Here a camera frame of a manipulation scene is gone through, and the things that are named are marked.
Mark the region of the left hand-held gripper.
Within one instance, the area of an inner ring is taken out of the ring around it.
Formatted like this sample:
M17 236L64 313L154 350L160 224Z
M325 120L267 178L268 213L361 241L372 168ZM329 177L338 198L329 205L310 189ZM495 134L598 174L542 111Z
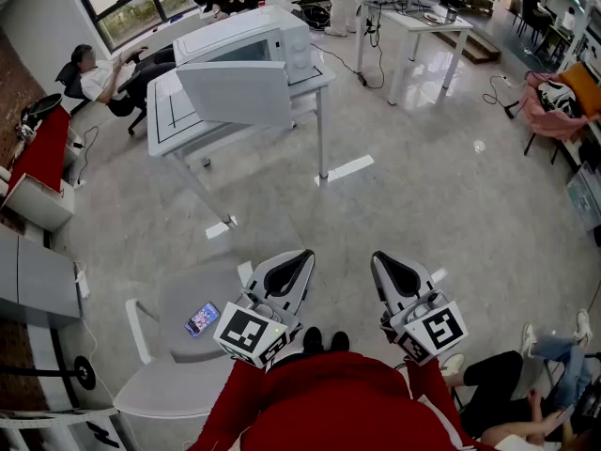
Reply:
M309 249L281 253L260 263L253 271L247 289L266 300L242 291L228 302L221 314L213 339L233 358L257 368L275 363L301 329L297 314L306 297L315 266L315 253Z

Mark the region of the white microwave door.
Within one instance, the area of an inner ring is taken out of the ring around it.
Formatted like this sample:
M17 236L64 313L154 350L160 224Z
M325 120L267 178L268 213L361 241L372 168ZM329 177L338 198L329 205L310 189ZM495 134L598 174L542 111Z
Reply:
M183 64L177 77L203 120L288 128L291 98L281 61Z

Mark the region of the person's right forearm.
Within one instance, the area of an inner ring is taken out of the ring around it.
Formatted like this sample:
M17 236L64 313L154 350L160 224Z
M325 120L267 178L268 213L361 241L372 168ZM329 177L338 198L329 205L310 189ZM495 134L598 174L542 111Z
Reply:
M439 360L433 358L424 365L418 365L409 358L405 362L413 399L434 414L434 423L426 425L426 437L433 438L438 433L445 451L480 451L479 443L461 426L459 413L441 374Z

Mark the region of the person's left forearm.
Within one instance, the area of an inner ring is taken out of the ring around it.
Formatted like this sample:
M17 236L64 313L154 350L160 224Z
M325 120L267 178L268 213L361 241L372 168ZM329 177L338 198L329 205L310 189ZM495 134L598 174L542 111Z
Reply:
M228 451L265 406L268 373L236 361L197 440L187 451Z

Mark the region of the white microwave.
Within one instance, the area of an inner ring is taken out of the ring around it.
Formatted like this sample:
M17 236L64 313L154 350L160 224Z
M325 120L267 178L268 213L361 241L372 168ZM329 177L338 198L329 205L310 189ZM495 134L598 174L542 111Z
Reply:
M280 61L291 85L314 76L309 25L278 6L256 8L208 24L173 42L176 65Z

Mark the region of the person's black left shoe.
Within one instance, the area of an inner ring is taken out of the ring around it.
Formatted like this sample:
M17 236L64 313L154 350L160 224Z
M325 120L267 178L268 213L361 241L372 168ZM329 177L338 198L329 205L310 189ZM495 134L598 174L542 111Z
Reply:
M310 327L304 334L302 350L308 354L319 354L324 351L322 333L316 326Z

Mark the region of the white plastic chair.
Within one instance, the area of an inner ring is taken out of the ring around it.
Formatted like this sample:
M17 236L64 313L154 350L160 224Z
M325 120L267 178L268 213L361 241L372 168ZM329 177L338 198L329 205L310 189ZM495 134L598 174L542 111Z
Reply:
M197 337L185 325L207 303L223 311L240 296L252 272L249 261L212 259L164 281L156 312L138 299L127 300L143 365L113 399L114 407L151 419L208 415L234 361L213 340L216 322Z

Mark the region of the person's red jacket torso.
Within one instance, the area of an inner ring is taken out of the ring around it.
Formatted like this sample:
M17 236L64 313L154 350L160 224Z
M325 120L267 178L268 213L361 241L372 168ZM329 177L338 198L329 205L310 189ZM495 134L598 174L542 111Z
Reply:
M434 414L408 373L355 352L324 353L267 372L265 406L240 451L445 451L425 435Z

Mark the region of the white table with black lines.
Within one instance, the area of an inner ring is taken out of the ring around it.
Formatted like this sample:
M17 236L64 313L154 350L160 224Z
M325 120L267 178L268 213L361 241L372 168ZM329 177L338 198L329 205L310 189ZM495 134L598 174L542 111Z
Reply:
M292 109L292 124L288 128L203 120L196 114L183 90L176 70L166 72L147 87L149 154L164 158L211 211L222 222L230 224L232 216L191 171L185 162L186 155L196 151L207 155L253 132L289 129L299 117L314 113L317 118L319 176L326 179L329 175L326 133L330 123L330 84L335 74L320 60L313 64L313 77L294 85L288 84Z

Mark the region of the black stanchion base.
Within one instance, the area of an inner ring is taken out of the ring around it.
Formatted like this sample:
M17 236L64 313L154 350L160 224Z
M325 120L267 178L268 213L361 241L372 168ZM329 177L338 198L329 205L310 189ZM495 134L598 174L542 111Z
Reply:
M74 372L77 381L87 391L92 391L96 387L96 373L90 361L84 356L77 356L74 359Z

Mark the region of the black and white bag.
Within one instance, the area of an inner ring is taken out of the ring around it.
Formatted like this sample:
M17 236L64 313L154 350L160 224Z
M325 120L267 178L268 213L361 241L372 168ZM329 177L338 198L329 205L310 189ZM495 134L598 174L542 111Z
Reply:
M559 110L570 118L581 117L576 95L569 86L547 80L537 87L537 95L547 112Z

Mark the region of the grey cabinet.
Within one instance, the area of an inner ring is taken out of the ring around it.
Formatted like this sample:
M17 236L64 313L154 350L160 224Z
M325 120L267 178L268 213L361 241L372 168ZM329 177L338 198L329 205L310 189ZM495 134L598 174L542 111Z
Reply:
M74 262L1 224L0 318L49 329L81 318Z

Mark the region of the wooden step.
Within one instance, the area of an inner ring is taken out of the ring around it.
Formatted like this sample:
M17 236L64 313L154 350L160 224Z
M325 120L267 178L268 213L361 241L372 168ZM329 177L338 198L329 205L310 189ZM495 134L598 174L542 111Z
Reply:
M452 48L456 47L460 36L459 32L434 32L434 36L445 42ZM498 62L501 57L501 51L497 49L488 40L478 36L473 31L469 31L464 48L462 51L469 62L474 65Z

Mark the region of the plain white table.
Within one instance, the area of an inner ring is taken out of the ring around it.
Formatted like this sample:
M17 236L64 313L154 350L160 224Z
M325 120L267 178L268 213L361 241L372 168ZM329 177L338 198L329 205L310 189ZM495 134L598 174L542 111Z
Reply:
M403 5L401 0L358 0L359 13L357 17L355 46L356 63L355 72L363 86L367 81L362 74L365 36L368 34L367 25L370 23L375 33L378 33L381 21L387 19L400 28L400 37L396 57L396 66L393 72L388 104L395 106L400 96L401 84L406 67L417 56L421 37L425 34L452 34L458 35L451 63L446 70L442 88L450 88L455 76L459 59L463 54L472 24L460 17L450 17L448 12L440 5L425 7L419 0L407 0Z

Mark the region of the yellow cushion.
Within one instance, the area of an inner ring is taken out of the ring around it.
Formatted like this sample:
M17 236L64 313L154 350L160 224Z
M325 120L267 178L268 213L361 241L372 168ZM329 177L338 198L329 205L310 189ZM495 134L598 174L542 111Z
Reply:
M577 62L559 74L560 80L569 86L588 119L601 115L601 88L582 62Z

